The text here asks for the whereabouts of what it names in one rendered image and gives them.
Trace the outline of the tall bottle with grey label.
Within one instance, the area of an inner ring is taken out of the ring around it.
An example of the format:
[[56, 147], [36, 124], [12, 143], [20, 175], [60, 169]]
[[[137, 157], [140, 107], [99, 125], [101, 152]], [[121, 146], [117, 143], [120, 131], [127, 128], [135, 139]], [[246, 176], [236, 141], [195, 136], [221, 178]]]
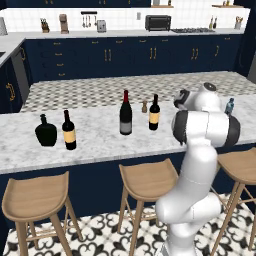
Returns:
[[120, 109], [120, 133], [129, 135], [132, 133], [132, 109], [128, 100], [128, 91], [124, 91], [124, 99]]

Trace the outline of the grey dishwasher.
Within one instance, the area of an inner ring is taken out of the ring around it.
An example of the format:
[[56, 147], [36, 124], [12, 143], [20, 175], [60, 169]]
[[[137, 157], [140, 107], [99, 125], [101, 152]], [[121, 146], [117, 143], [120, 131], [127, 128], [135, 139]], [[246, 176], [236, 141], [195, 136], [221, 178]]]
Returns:
[[21, 56], [21, 50], [16, 49], [11, 56], [12, 64], [14, 66], [14, 71], [16, 74], [16, 79], [19, 85], [20, 93], [23, 102], [26, 102], [30, 89], [27, 80], [27, 75], [24, 67], [24, 63]]

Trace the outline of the navy side cupboard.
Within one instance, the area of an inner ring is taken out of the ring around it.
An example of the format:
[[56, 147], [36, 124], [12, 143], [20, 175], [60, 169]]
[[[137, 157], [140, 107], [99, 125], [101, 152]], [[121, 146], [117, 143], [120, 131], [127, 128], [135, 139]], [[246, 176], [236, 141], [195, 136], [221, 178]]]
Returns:
[[0, 114], [18, 113], [22, 97], [11, 59], [0, 67]]

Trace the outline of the wooden bar stool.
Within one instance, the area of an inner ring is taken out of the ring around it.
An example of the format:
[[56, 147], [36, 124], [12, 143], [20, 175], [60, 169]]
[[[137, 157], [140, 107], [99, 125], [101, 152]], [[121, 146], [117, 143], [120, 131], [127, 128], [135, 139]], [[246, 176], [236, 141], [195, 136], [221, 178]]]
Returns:
[[129, 256], [134, 255], [139, 225], [142, 220], [158, 219], [156, 215], [143, 214], [145, 202], [156, 202], [169, 192], [178, 180], [178, 174], [169, 158], [156, 163], [144, 163], [133, 166], [119, 165], [123, 181], [122, 199], [118, 222], [118, 231], [128, 209], [133, 223]]
[[[211, 255], [219, 245], [222, 235], [231, 219], [232, 213], [238, 204], [253, 202], [256, 207], [256, 197], [253, 197], [246, 188], [247, 185], [256, 186], [256, 147], [247, 151], [238, 151], [220, 154], [218, 156], [217, 169], [222, 168], [225, 173], [234, 180], [235, 184], [228, 202], [221, 200], [226, 213], [225, 220], [216, 239]], [[251, 231], [249, 250], [252, 250], [254, 237], [256, 235], [256, 209], [253, 227]]]
[[[33, 241], [38, 248], [38, 240], [57, 236], [67, 256], [72, 256], [65, 233], [67, 222], [61, 226], [57, 213], [66, 207], [65, 216], [70, 216], [79, 239], [82, 234], [68, 196], [69, 172], [56, 176], [37, 177], [26, 180], [10, 178], [2, 201], [3, 214], [15, 222], [20, 256], [28, 256], [27, 243]], [[36, 232], [35, 221], [49, 218], [53, 230]]]

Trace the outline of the small dark bottle yellow label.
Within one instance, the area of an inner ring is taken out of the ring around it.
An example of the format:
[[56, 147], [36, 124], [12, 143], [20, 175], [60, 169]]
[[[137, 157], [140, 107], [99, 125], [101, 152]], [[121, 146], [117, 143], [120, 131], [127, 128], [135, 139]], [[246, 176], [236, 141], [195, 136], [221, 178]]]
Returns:
[[156, 130], [158, 128], [160, 116], [160, 107], [158, 105], [158, 95], [154, 95], [153, 104], [150, 107], [149, 111], [149, 129]]

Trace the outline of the squat black glass bottle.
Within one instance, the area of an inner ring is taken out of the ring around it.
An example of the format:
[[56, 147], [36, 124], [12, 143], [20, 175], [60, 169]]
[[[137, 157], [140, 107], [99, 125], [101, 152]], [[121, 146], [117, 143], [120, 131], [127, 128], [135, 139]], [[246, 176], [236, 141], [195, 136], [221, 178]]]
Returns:
[[41, 124], [35, 129], [36, 137], [42, 146], [54, 146], [57, 141], [57, 128], [47, 122], [45, 114], [41, 114], [40, 118]]

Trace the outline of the black hob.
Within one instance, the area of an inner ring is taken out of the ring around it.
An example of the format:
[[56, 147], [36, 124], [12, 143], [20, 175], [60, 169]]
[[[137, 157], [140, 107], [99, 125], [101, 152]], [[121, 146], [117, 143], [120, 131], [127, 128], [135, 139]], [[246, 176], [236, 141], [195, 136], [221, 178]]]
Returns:
[[215, 31], [208, 28], [176, 28], [171, 29], [175, 33], [214, 33]]

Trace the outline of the brown coffee machine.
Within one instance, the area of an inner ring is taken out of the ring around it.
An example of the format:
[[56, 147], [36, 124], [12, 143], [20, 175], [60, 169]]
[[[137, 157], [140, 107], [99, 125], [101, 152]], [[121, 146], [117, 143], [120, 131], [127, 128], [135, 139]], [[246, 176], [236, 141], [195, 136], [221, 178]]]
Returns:
[[60, 27], [61, 27], [61, 34], [68, 34], [68, 23], [67, 23], [67, 15], [60, 14], [59, 15]]

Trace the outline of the small blue plastic bottle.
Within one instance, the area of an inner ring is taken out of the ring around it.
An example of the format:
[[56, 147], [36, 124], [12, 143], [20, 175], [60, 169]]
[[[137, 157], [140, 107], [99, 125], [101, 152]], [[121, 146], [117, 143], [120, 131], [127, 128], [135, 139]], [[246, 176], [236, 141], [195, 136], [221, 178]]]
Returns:
[[230, 98], [229, 102], [226, 104], [225, 113], [230, 116], [234, 108], [234, 98]]

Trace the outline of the wooden wall shelf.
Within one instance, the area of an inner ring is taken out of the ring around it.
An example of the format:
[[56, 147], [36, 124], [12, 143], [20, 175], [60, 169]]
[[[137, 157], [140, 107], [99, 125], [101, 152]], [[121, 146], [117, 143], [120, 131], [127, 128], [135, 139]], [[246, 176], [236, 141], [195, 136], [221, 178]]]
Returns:
[[236, 5], [230, 0], [224, 0], [221, 4], [212, 4], [211, 5], [214, 8], [244, 8], [242, 5]]
[[172, 0], [152, 0], [151, 8], [174, 8]]

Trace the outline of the dark bottle with tan label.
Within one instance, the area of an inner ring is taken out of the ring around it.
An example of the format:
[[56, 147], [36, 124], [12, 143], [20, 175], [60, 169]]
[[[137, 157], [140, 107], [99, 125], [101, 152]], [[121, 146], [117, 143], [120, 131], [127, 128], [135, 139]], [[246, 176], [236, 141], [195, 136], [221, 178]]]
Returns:
[[64, 111], [65, 121], [62, 124], [62, 131], [64, 135], [64, 142], [68, 150], [76, 148], [76, 133], [74, 123], [70, 120], [69, 111]]

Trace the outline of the navy base cupboard run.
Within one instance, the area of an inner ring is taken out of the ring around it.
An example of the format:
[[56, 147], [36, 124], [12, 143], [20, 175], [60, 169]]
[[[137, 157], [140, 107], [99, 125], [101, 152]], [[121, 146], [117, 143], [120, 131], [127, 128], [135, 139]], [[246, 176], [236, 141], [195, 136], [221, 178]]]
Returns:
[[240, 34], [27, 39], [32, 82], [231, 71]]

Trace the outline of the navy wall cupboard run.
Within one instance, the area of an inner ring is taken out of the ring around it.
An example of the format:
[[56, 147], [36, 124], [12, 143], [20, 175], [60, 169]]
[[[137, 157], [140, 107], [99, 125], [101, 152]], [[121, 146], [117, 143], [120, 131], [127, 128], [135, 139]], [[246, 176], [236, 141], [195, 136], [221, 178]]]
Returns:
[[4, 0], [9, 8], [130, 8], [151, 7], [151, 0]]

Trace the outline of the navy kitchen island base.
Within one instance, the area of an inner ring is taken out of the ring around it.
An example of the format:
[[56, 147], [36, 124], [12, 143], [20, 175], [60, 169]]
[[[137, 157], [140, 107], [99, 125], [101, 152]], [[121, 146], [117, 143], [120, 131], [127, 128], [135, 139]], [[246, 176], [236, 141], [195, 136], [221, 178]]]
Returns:
[[169, 158], [180, 173], [185, 153], [172, 153], [125, 160], [107, 161], [70, 167], [33, 170], [17, 174], [0, 175], [0, 209], [8, 180], [52, 176], [69, 171], [69, 196], [77, 217], [112, 213], [120, 210], [123, 182], [119, 165], [160, 162]]

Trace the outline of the black toaster oven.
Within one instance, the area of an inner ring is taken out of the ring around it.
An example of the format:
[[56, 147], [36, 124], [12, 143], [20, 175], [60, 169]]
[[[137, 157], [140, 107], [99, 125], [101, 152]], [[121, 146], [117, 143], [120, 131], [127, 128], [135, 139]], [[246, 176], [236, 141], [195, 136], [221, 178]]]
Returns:
[[148, 31], [169, 31], [171, 17], [169, 15], [147, 15], [145, 29]]

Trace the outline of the knife block with knives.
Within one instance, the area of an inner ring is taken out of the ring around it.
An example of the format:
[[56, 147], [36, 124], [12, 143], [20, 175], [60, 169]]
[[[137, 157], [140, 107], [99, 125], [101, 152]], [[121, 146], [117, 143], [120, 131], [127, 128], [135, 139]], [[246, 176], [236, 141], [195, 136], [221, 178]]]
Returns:
[[42, 28], [43, 33], [49, 33], [50, 29], [49, 29], [46, 19], [40, 18], [40, 21], [41, 21], [41, 28]]

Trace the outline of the rail with hanging tools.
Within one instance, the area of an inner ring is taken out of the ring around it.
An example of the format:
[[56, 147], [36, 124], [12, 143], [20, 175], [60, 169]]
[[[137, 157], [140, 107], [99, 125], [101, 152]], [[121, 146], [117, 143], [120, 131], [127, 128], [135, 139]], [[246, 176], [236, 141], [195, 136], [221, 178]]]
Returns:
[[82, 27], [92, 28], [97, 26], [97, 12], [96, 11], [82, 11]]

